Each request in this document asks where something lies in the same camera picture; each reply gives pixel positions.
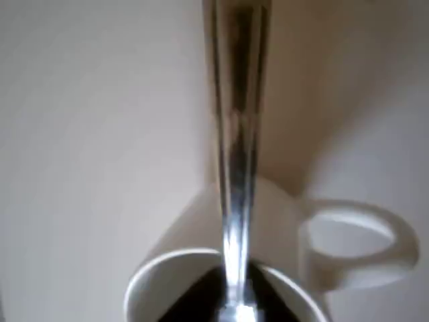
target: white wall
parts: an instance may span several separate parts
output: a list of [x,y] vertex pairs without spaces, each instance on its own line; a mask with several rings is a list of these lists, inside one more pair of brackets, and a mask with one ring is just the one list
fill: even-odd
[[[429,5],[273,9],[261,171],[407,219],[422,244],[414,275],[330,301],[337,321],[425,321]],[[121,321],[129,275],[207,182],[200,12],[198,0],[0,2],[7,322]]]

